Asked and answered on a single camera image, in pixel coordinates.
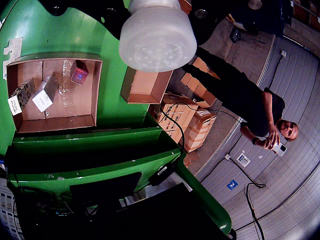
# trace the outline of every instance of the blue sign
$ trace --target blue sign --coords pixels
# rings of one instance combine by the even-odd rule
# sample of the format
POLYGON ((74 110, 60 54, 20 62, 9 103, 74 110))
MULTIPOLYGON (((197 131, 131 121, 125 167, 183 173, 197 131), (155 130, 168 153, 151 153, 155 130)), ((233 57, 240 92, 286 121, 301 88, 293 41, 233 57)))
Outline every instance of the blue sign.
POLYGON ((236 186, 238 186, 238 183, 235 180, 232 180, 229 184, 226 185, 230 191, 232 191, 236 186))

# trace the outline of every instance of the open cardboard box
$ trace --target open cardboard box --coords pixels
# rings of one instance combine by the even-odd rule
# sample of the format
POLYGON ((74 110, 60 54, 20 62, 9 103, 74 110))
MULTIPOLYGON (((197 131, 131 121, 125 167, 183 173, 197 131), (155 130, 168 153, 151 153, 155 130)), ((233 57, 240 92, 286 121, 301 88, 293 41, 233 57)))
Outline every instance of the open cardboard box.
POLYGON ((143 72, 128 67, 121 95, 128 104, 160 104, 172 72, 143 72))
MULTIPOLYGON (((215 78, 219 78, 212 70, 210 70, 206 63, 201 60, 201 58, 197 58, 193 65, 197 68, 199 68, 201 71, 208 73, 215 78)), ((186 73, 182 79, 181 82, 184 85, 187 85, 189 89, 197 95, 199 98, 202 99, 202 101, 197 101, 196 104, 198 104, 201 108, 210 108, 212 104, 216 101, 216 97, 209 92, 200 82, 198 79, 191 76, 190 73, 186 73)))
POLYGON ((59 89, 53 104, 40 112, 31 96, 22 113, 13 116, 18 133, 36 133, 96 126, 97 104, 102 61, 87 53, 42 53, 18 58, 7 66, 7 87, 10 96, 29 79, 37 91, 41 82, 55 72, 59 89), (88 76, 83 85, 70 81, 75 60, 85 62, 88 76))

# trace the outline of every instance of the white product box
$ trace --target white product box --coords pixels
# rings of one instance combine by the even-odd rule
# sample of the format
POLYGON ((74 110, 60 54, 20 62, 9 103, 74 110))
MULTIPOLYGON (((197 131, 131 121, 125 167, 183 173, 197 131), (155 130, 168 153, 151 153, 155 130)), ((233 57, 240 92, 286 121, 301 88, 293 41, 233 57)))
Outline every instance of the white product box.
POLYGON ((52 73, 48 81, 43 81, 40 84, 35 96, 32 99, 40 112, 44 112, 54 103, 58 85, 59 82, 55 73, 52 73))

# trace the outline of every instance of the cardboard box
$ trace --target cardboard box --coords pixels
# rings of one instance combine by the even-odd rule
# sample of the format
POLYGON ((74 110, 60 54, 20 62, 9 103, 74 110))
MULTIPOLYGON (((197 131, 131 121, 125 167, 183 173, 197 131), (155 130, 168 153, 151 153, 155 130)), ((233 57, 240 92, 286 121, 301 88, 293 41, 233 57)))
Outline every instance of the cardboard box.
POLYGON ((22 83, 11 95, 9 95, 8 103, 13 116, 22 113, 35 91, 35 81, 31 78, 22 83))
POLYGON ((83 61, 75 60, 71 67, 71 81, 76 84, 84 84, 88 76, 88 68, 83 61))
POLYGON ((42 53, 18 58, 7 66, 9 96, 21 83, 33 78, 38 89, 46 77, 55 72, 59 81, 54 103, 44 112, 29 101, 22 114, 13 116, 18 133, 36 133, 96 126, 102 61, 87 53, 42 53), (88 76, 83 85, 70 80, 75 60, 85 62, 88 76))
POLYGON ((320 17, 310 13, 309 26, 320 32, 320 17))
MULTIPOLYGON (((201 71, 205 73, 209 73, 210 75, 214 76, 215 78, 219 78, 211 69, 208 68, 206 63, 201 60, 201 58, 197 58, 193 65, 197 68, 199 68, 201 71)), ((209 92, 200 82, 198 79, 191 76, 191 74, 186 73, 182 79, 181 82, 189 87, 189 89, 194 92, 195 95, 197 95, 199 98, 201 98, 201 101, 198 101, 197 104, 201 108, 210 108, 212 104, 216 101, 216 97, 209 92)))
POLYGON ((172 72, 143 72, 128 67, 121 95, 128 104, 160 104, 172 72))
POLYGON ((184 133, 184 149, 188 153, 202 146, 215 120, 216 115, 207 110, 196 111, 184 133))
POLYGON ((200 159, 200 155, 197 151, 188 152, 183 160, 183 164, 186 168, 189 167, 191 163, 194 163, 200 159))
POLYGON ((161 105, 150 105, 148 110, 150 115, 178 143, 182 137, 180 129, 160 111, 160 108, 174 119, 184 132, 198 109, 198 105, 185 96, 168 93, 164 94, 161 105))
POLYGON ((307 26, 309 25, 309 12, 304 10, 299 5, 296 5, 296 4, 293 5, 293 17, 299 20, 301 23, 307 26))
POLYGON ((59 82, 55 73, 52 73, 47 81, 40 84, 32 101, 41 113, 54 103, 58 85, 59 82))

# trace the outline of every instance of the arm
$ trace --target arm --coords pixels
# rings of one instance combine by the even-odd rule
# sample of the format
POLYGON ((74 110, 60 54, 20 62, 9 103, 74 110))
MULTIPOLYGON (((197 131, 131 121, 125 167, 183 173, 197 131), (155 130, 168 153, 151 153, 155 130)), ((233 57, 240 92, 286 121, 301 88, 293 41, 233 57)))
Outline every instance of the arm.
POLYGON ((262 93, 262 102, 269 127, 269 136, 267 139, 270 140, 270 144, 273 146, 275 145, 275 143, 279 144, 280 137, 278 135, 277 128, 274 124, 274 117, 272 114, 272 94, 270 92, 264 91, 262 93))
MULTIPOLYGON (((256 138, 256 136, 249 130, 247 126, 241 126, 240 131, 251 142, 254 138, 256 138)), ((255 144, 264 149, 269 149, 269 150, 273 149, 273 147, 270 146, 270 140, 268 138, 263 141, 260 139, 257 139, 255 141, 255 144)))

